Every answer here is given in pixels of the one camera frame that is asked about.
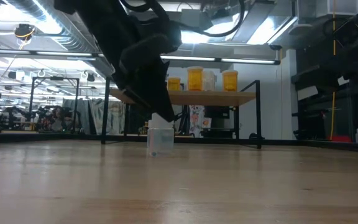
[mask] transparent container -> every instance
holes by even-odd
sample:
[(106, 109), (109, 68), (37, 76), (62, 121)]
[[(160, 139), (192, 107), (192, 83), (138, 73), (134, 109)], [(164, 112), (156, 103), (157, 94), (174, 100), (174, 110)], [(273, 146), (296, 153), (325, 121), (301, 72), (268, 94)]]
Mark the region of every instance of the transparent container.
[(147, 131), (147, 154), (153, 157), (167, 156), (173, 151), (173, 128), (149, 128)]
[(187, 68), (187, 89), (201, 91), (203, 89), (203, 67)]
[(168, 77), (168, 90), (181, 90), (180, 89), (180, 78), (178, 77)]
[(203, 90), (214, 91), (216, 75), (212, 71), (203, 71)]
[(239, 72), (236, 70), (226, 70), (222, 72), (223, 91), (237, 91), (237, 76)]

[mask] black metal frame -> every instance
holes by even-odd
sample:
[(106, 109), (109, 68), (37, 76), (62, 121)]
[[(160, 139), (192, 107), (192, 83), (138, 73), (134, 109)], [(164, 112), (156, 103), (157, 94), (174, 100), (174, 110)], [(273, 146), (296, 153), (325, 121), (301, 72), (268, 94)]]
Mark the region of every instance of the black metal frame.
[[(107, 136), (107, 118), (108, 118), (108, 107), (109, 107), (109, 94), (110, 94), (110, 82), (112, 81), (111, 77), (106, 77), (106, 90), (104, 92), (104, 107), (103, 107), (103, 123), (102, 123), (102, 135), (101, 135), (101, 144), (106, 144)], [(260, 80), (255, 80), (245, 88), (241, 90), (241, 92), (248, 90), (250, 87), (254, 86), (255, 89), (255, 99), (256, 99), (256, 129), (257, 129), (257, 139), (253, 139), (253, 141), (249, 141), (248, 143), (255, 144), (257, 149), (262, 148), (262, 121), (260, 117)], [(129, 122), (129, 108), (131, 105), (126, 104), (125, 106), (125, 121), (124, 121), (124, 135), (117, 136), (114, 138), (115, 141), (129, 141), (134, 140), (134, 138), (129, 138), (128, 133), (128, 122)], [(239, 144), (240, 143), (240, 108), (235, 106), (234, 110), (234, 132), (236, 134), (235, 139), (223, 139), (222, 141), (217, 140), (216, 142), (223, 142), (223, 144)], [(194, 138), (193, 140), (180, 140), (181, 138), (175, 138), (175, 142), (178, 141), (189, 141), (192, 143), (205, 143), (205, 140), (200, 140), (201, 138)], [(206, 138), (207, 142), (211, 142), (212, 139)], [(146, 141), (147, 138), (137, 138), (138, 141)]]
[(75, 131), (75, 124), (76, 124), (76, 117), (77, 117), (78, 90), (80, 89), (80, 79), (79, 78), (63, 78), (63, 77), (32, 77), (31, 94), (30, 94), (30, 106), (29, 106), (29, 113), (30, 114), (32, 112), (32, 101), (34, 99), (34, 90), (39, 84), (41, 84), (41, 83), (39, 83), (37, 86), (35, 85), (35, 81), (37, 79), (41, 79), (42, 81), (44, 81), (46, 79), (48, 79), (48, 80), (58, 80), (58, 81), (62, 81), (62, 80), (76, 80), (77, 81), (77, 86), (76, 86), (76, 90), (75, 90), (74, 117), (73, 117), (73, 119), (74, 119), (73, 131)]

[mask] wooden shelf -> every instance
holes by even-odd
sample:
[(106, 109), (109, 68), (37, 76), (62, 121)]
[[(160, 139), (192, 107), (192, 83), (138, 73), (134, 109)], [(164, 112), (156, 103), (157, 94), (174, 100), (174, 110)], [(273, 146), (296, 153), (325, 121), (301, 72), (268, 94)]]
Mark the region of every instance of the wooden shelf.
[[(120, 90), (112, 89), (110, 95), (124, 103), (134, 103)], [(240, 106), (255, 99), (255, 93), (228, 91), (169, 91), (169, 95), (173, 105)]]

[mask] wooden table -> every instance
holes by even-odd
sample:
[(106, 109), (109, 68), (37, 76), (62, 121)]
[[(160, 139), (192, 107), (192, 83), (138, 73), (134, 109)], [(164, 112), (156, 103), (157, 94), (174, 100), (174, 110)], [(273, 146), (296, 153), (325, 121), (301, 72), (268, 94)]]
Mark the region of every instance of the wooden table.
[(358, 224), (358, 152), (0, 144), (0, 224)]
[[(120, 90), (112, 89), (110, 95), (123, 103), (134, 103)], [(255, 93), (229, 91), (169, 91), (169, 96), (173, 105), (241, 106), (255, 99)]]

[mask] exposed pipe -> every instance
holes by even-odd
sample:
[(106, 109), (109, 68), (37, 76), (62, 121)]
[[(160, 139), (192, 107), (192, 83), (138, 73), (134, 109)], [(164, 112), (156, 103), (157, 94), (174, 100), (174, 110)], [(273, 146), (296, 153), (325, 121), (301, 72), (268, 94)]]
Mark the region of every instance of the exposed pipe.
[[(68, 37), (54, 37), (54, 41), (71, 52), (95, 52), (96, 47), (91, 45), (83, 34), (65, 17), (52, 7), (48, 0), (4, 0), (20, 11), (31, 15), (39, 22), (58, 24), (63, 30), (59, 35)], [(88, 62), (103, 75), (112, 74), (112, 67), (105, 59)]]

